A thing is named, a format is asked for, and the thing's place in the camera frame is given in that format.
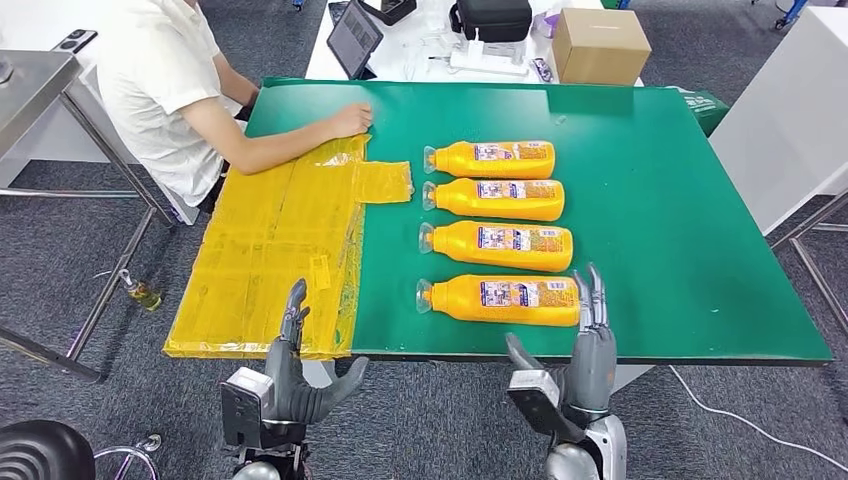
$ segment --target man's arm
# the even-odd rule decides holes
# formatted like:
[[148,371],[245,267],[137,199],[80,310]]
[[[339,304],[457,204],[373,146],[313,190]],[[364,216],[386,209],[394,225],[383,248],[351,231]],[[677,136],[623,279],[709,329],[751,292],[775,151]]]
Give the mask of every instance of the man's arm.
[[259,95],[259,88],[250,80],[230,66],[227,57],[218,53],[212,57],[215,70],[218,71],[218,79],[221,81],[221,93],[240,103],[243,107],[252,107]]
[[371,107],[356,103],[332,117],[286,133],[248,138],[214,97],[179,110],[201,137],[239,172],[259,173],[293,160],[335,138],[365,133],[371,126]]

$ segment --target robotic hand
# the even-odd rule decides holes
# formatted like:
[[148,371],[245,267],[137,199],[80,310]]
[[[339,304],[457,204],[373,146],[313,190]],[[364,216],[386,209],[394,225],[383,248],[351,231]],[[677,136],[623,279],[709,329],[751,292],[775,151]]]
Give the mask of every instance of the robotic hand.
[[233,480],[309,478],[304,460],[306,426],[326,418],[361,384],[368,359],[353,362],[347,374],[325,388],[303,378],[300,338],[309,307],[306,281],[298,280],[289,293],[280,329],[265,360],[265,374],[242,367],[221,383],[224,437],[239,448],[239,467]]
[[518,337],[507,334],[506,338],[509,357],[518,367],[507,391],[533,429],[551,436],[545,470],[554,480],[625,478],[624,426],[609,412],[615,336],[607,320],[603,280],[591,263],[589,273],[591,293],[574,271],[580,320],[569,366],[545,370]]

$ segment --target metal frame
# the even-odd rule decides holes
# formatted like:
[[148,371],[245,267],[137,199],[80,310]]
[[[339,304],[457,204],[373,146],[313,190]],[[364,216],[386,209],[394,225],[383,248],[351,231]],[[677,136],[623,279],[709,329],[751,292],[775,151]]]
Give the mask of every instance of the metal frame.
[[159,434],[154,433],[144,440],[136,443],[135,447],[112,447],[100,450],[94,454],[94,459],[97,460],[98,458],[104,455],[109,455],[110,453],[119,453],[120,450],[117,450],[117,448],[132,448],[133,450],[124,451],[127,456],[124,457],[124,461],[121,462],[121,466],[118,468],[118,471],[115,473],[115,477],[112,480],[124,480],[127,476],[127,471],[129,471],[130,465],[132,465],[133,460],[136,458],[141,459],[144,466],[147,467],[150,479],[156,480],[159,478],[159,471],[149,454],[159,450],[159,447],[161,446],[162,437]]
[[34,97],[37,99],[37,101],[34,100],[37,105],[27,104],[24,106],[23,110],[25,110],[25,113],[21,114],[19,112],[13,118],[12,125],[15,128],[12,129],[13,131],[11,131],[11,133],[9,133],[11,137],[7,135],[4,137],[4,140],[6,143],[11,141],[10,145],[13,144],[15,140],[14,136],[18,135],[19,138],[26,131],[26,128],[24,128],[26,127],[26,123],[34,123],[47,106],[50,105],[52,100],[59,98],[77,123],[83,128],[83,130],[85,130],[106,158],[109,159],[109,162],[118,167],[118,170],[133,187],[133,191],[50,191],[3,188],[0,189],[0,196],[107,199],[140,197],[147,204],[148,208],[136,227],[135,232],[133,232],[130,237],[129,242],[121,252],[120,257],[118,257],[106,285],[101,290],[100,295],[97,297],[94,306],[88,314],[88,317],[82,324],[79,333],[76,338],[74,338],[66,354],[60,354],[38,342],[16,334],[3,327],[0,327],[0,343],[4,343],[38,361],[56,366],[65,372],[73,373],[74,375],[90,382],[96,382],[101,378],[100,372],[80,363],[79,357],[83,348],[85,348],[88,339],[91,337],[94,327],[97,326],[100,317],[103,315],[109,299],[112,297],[112,294],[118,286],[118,271],[126,268],[130,260],[132,260],[132,257],[138,248],[138,244],[141,242],[142,236],[154,217],[157,217],[168,227],[173,226],[175,222],[171,215],[168,214],[167,210],[158,201],[156,201],[155,198],[153,198],[150,191],[147,190],[139,178],[132,172],[132,170],[130,170],[128,162],[118,153],[119,150],[113,147],[107,137],[100,131],[100,129],[98,129],[97,125],[88,116],[86,116],[85,110],[81,106],[82,102],[74,98],[74,89],[71,87],[75,82],[78,82],[76,75],[79,68],[79,63],[76,59],[69,55],[65,63],[60,67],[59,74],[51,77],[51,82],[56,82],[57,79],[61,78],[63,83],[52,83],[43,87],[38,92],[37,96]]
[[813,277],[813,282],[815,282],[819,292],[821,292],[822,296],[824,296],[828,307],[830,307],[830,310],[836,316],[836,320],[840,323],[842,328],[848,332],[848,314],[846,314],[845,309],[839,303],[836,295],[834,295],[833,290],[830,288],[827,280],[825,280],[824,275],[822,275],[818,266],[813,261],[813,257],[810,256],[810,253],[801,242],[801,236],[810,230],[843,233],[848,232],[848,225],[824,223],[824,221],[827,220],[834,212],[846,205],[848,205],[848,190],[834,197],[833,200],[807,217],[797,227],[793,228],[789,231],[789,233],[781,237],[780,240],[774,242],[771,246],[771,250],[776,251],[785,243],[792,245],[792,248],[794,248],[798,253],[798,256],[801,257],[801,263],[804,264],[804,267],[808,272],[810,272],[810,276]]

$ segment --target person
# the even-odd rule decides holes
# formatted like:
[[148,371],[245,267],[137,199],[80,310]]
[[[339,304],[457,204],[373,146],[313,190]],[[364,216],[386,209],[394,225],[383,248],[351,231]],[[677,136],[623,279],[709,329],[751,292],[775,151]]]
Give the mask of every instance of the person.
[[290,132],[248,138],[259,89],[232,68],[197,0],[111,2],[101,30],[98,82],[118,135],[150,175],[207,213],[232,165],[245,175],[324,142],[364,133],[368,104]]

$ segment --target cable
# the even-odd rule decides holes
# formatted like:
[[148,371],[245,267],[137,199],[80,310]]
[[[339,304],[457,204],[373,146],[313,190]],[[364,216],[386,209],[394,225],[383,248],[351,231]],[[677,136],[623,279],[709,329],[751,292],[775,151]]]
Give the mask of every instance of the cable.
[[674,376],[675,376],[675,377],[677,377],[677,379],[678,379],[678,380],[680,380],[680,383],[683,385],[683,388],[685,388],[685,389],[686,389],[686,393],[688,393],[688,394],[689,394],[689,396],[690,396],[690,397],[692,397],[692,400],[694,400],[694,401],[695,401],[695,403],[696,403],[699,407],[703,408],[704,410],[706,410],[706,411],[708,411],[708,412],[710,412],[710,413],[718,413],[719,415],[726,415],[726,416],[728,416],[728,417],[735,418],[736,420],[739,420],[740,422],[742,422],[742,423],[744,423],[744,424],[748,425],[749,427],[753,428],[753,429],[754,429],[754,430],[756,430],[757,432],[761,433],[763,436],[765,436],[766,438],[768,438],[768,439],[769,439],[769,440],[771,440],[772,442],[778,443],[778,444],[780,444],[780,445],[785,445],[785,446],[787,446],[787,447],[797,448],[798,450],[803,450],[803,451],[805,451],[805,452],[810,452],[810,453],[812,453],[812,454],[814,454],[814,455],[817,455],[817,456],[819,456],[820,458],[823,458],[824,460],[827,460],[828,462],[830,462],[830,463],[832,463],[832,464],[836,465],[836,466],[837,466],[837,467],[839,467],[842,471],[844,471],[844,472],[848,472],[848,467],[846,467],[845,465],[842,465],[841,463],[839,463],[839,462],[837,462],[836,460],[834,460],[834,459],[832,459],[832,458],[828,457],[827,455],[825,455],[825,454],[823,454],[823,453],[819,452],[818,450],[813,450],[813,449],[812,449],[812,448],[810,448],[810,447],[805,447],[805,446],[803,446],[803,445],[798,445],[797,443],[792,443],[792,442],[787,442],[787,441],[781,440],[781,439],[779,439],[779,438],[777,438],[777,437],[774,437],[774,436],[772,436],[772,435],[769,435],[769,434],[768,434],[768,433],[766,433],[766,431],[765,431],[765,430],[763,430],[762,428],[760,428],[760,427],[758,427],[758,426],[754,425],[754,424],[753,424],[752,422],[750,422],[749,420],[747,420],[747,419],[745,419],[745,418],[743,418],[743,417],[740,417],[739,415],[736,415],[735,413],[727,412],[727,411],[725,411],[725,410],[719,410],[719,409],[716,409],[716,408],[710,408],[710,407],[708,407],[708,406],[704,405],[703,403],[701,403],[701,401],[700,401],[700,400],[698,400],[698,397],[696,397],[696,396],[695,396],[695,394],[694,394],[694,393],[692,393],[692,390],[689,388],[689,385],[687,385],[687,384],[686,384],[686,381],[685,381],[685,380],[683,380],[683,377],[681,377],[681,376],[680,376],[680,374],[679,374],[679,373],[677,373],[677,369],[675,369],[675,368],[674,368],[673,366],[671,366],[671,365],[669,365],[669,366],[668,366],[668,368],[670,368],[670,369],[671,369],[671,373],[673,373],[673,374],[674,374]]

